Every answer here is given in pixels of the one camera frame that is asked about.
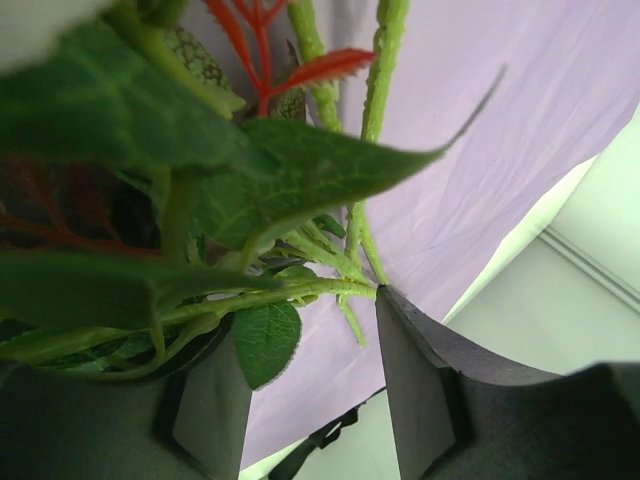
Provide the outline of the pink artificial flower bunch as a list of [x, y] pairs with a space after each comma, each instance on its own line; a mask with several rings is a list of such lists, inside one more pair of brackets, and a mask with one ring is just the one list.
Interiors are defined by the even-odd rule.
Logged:
[[255, 92], [180, 23], [183, 1], [40, 1], [1, 61], [1, 358], [84, 380], [157, 373], [224, 322], [252, 389], [299, 311], [375, 290], [362, 212], [446, 154], [378, 141], [409, 13], [326, 50], [309, 1], [209, 1]]

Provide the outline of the purple tissue paper sheet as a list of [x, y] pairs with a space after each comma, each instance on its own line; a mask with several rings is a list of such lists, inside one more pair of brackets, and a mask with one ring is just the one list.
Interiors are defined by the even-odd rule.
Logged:
[[[600, 153], [639, 101], [639, 1], [408, 1], [380, 142], [450, 139], [507, 70], [483, 113], [434, 166], [367, 201], [392, 285], [443, 319], [543, 194]], [[374, 303], [304, 308], [287, 369], [253, 394], [241, 468], [340, 416], [384, 383]]]

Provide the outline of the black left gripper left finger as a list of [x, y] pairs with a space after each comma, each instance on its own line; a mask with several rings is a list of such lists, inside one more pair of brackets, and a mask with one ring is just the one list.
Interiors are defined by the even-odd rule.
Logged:
[[150, 377], [64, 379], [1, 364], [4, 479], [236, 479], [251, 390], [231, 318]]

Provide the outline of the black printed ribbon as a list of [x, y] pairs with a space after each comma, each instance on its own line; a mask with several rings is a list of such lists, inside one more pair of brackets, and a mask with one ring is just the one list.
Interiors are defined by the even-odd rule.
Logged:
[[266, 479], [294, 479], [313, 452], [323, 450], [338, 440], [342, 430], [356, 424], [358, 420], [359, 406], [356, 406], [304, 439], [267, 474]]

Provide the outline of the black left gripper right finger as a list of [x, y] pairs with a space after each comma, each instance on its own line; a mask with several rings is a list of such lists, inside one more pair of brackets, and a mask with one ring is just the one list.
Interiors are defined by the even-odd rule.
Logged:
[[390, 286], [376, 317], [404, 479], [635, 479], [639, 366], [566, 376], [498, 355]]

